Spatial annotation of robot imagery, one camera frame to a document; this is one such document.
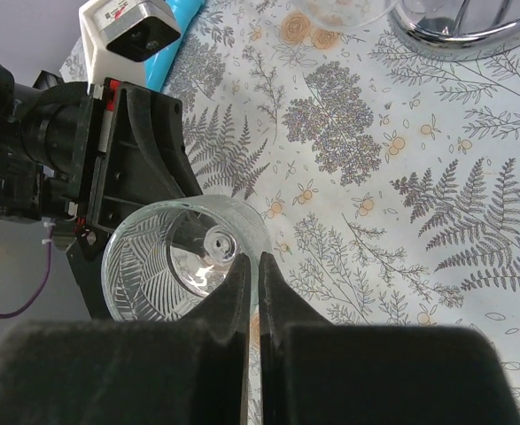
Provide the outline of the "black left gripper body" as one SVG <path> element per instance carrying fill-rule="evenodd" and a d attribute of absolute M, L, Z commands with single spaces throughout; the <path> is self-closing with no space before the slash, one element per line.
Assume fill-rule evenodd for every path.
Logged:
<path fill-rule="evenodd" d="M 97 196 L 95 167 L 121 81 L 38 89 L 0 64 L 0 220 L 116 221 Z"/>

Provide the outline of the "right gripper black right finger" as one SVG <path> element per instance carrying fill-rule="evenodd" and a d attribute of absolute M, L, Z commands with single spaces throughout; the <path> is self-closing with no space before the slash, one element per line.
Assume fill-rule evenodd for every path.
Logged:
<path fill-rule="evenodd" d="M 518 424 L 495 350 L 462 327 L 335 325 L 259 265 L 266 424 Z"/>

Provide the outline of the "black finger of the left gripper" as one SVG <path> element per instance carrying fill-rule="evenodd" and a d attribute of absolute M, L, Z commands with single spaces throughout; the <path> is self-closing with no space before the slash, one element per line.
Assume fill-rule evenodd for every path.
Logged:
<path fill-rule="evenodd" d="M 110 235 L 86 223 L 76 223 L 73 233 L 75 239 L 67 249 L 66 257 L 89 316 L 91 319 L 111 319 L 101 283 L 102 259 Z"/>
<path fill-rule="evenodd" d="M 183 142 L 182 102 L 121 84 L 104 156 L 104 228 L 144 206 L 202 193 Z"/>

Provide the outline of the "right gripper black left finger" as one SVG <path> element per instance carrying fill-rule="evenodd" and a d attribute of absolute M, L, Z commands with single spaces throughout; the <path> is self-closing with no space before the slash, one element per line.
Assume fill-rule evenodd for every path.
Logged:
<path fill-rule="evenodd" d="M 243 424 L 250 261 L 178 321 L 28 322 L 0 343 L 0 424 Z"/>

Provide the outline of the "ribbed short glass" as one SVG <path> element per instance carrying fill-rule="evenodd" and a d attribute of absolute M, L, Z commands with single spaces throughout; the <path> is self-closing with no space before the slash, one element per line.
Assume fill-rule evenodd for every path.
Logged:
<path fill-rule="evenodd" d="M 101 266 L 115 321 L 176 321 L 220 286 L 235 258 L 258 267 L 271 242 L 259 212 L 225 195 L 160 201 L 113 232 Z"/>

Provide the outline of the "clear wine glass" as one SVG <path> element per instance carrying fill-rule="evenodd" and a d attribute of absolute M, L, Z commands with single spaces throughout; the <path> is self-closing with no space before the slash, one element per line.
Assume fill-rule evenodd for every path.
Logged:
<path fill-rule="evenodd" d="M 346 32 L 381 19 L 398 4 L 398 1 L 296 0 L 291 3 L 317 26 Z"/>

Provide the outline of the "chrome wine glass rack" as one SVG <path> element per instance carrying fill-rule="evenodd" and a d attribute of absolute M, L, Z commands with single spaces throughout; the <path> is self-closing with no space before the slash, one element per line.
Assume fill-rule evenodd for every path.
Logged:
<path fill-rule="evenodd" d="M 520 46 L 520 0 L 399 1 L 388 21 L 411 51 L 442 61 L 489 58 Z"/>

